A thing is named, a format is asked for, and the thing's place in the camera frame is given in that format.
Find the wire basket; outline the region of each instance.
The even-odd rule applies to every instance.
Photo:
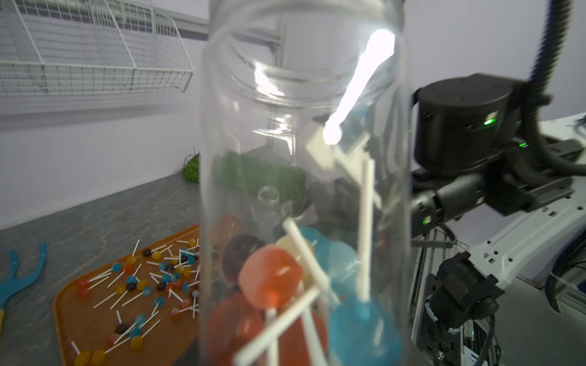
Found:
[[[185,92],[175,21],[117,0],[0,0],[0,97]]]

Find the blue pliers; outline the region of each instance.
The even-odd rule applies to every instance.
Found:
[[[4,305],[6,304],[6,301],[20,290],[26,289],[34,281],[36,281],[37,278],[39,278],[40,273],[43,270],[43,266],[45,265],[45,260],[47,260],[47,243],[43,242],[39,245],[39,261],[37,262],[33,273],[27,277],[19,279],[14,278],[16,275],[16,270],[19,266],[18,257],[16,256],[16,252],[14,250],[10,250],[8,256],[10,258],[10,271],[6,276],[6,279],[0,283],[0,331],[2,331]]]

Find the gray countertop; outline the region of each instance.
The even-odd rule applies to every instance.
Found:
[[[0,338],[0,364],[60,365],[52,304],[76,277],[199,221],[199,186],[173,175],[0,231],[0,281],[8,273],[8,251],[29,274],[47,242],[39,279],[10,298]]]

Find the wooden tray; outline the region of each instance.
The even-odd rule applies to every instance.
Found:
[[[149,272],[159,274],[160,271],[155,265],[146,263],[146,261],[162,262],[163,257],[169,256],[169,252],[167,252],[166,255],[163,254],[159,260],[154,260],[152,257],[144,258],[142,256],[142,251],[145,248],[153,249],[160,247],[163,244],[174,244],[171,250],[173,251],[174,256],[177,256],[179,249],[187,247],[187,244],[177,243],[176,240],[188,241],[192,238],[196,240],[199,238],[198,225],[189,227],[154,244],[137,249],[135,254],[137,261],[133,264],[133,267],[136,269],[138,265],[142,263],[141,269],[137,272],[137,277],[141,280],[148,280],[149,286],[153,287],[153,292],[150,296],[141,296],[124,307],[121,307],[121,305],[138,295],[138,290],[126,294],[126,296],[124,296],[124,298],[112,310],[110,310],[110,306],[112,306],[120,295],[114,295],[98,308],[93,309],[94,305],[112,294],[117,285],[125,284],[128,275],[122,275],[115,284],[110,288],[107,288],[110,282],[120,274],[120,272],[114,273],[115,276],[111,275],[108,280],[94,287],[90,291],[89,297],[86,299],[80,299],[77,296],[77,281],[81,277],[66,285],[61,292],[57,294],[53,302],[53,315],[55,319],[55,328],[57,328],[57,339],[59,340],[59,353],[61,355],[62,364],[73,365],[77,357],[77,354],[71,346],[71,341],[75,341],[81,351],[90,350],[93,353],[98,349],[107,350],[109,347],[106,343],[106,339],[110,334],[114,333],[115,328],[118,326],[116,310],[120,311],[122,321],[132,324],[134,322],[134,317],[138,314],[144,314],[148,319],[154,308],[153,302],[155,298],[157,296],[163,296],[165,297],[165,304],[157,308],[157,310],[160,310],[159,314],[145,326],[143,333],[155,324],[158,319],[160,319],[161,322],[147,335],[142,348],[138,351],[133,351],[130,349],[130,342],[126,342],[108,353],[102,365],[172,365],[197,337],[199,333],[198,313],[196,312],[195,319],[192,319],[192,312],[185,311],[181,313],[179,321],[171,322],[169,312],[174,307],[180,309],[180,302],[173,296],[168,297],[166,292],[158,292],[156,290],[156,283],[149,276]],[[132,253],[133,247],[129,245],[129,249],[130,252],[128,255]],[[125,259],[126,256],[120,258],[116,262],[125,264]],[[114,262],[100,267],[95,271],[86,273],[82,277],[87,279],[95,277],[111,268],[113,263]],[[180,278],[186,281],[193,281],[194,277],[195,274],[191,274],[187,278],[181,275]],[[175,292],[182,298],[191,300],[190,293],[181,290],[176,290]]]

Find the small glass jar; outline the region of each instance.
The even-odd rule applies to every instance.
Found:
[[[211,9],[200,162],[203,361],[273,364],[274,341],[248,363],[241,356],[259,334],[274,331],[275,316],[282,321],[319,288],[273,337],[279,364],[319,364],[319,354],[330,364],[354,366],[356,357],[401,364],[411,93],[400,1],[221,0]],[[361,163],[368,159],[375,185],[365,303],[355,283]],[[302,237],[285,234],[288,217]],[[330,295],[319,287],[314,261]],[[340,309],[356,321],[355,331],[336,318]]]

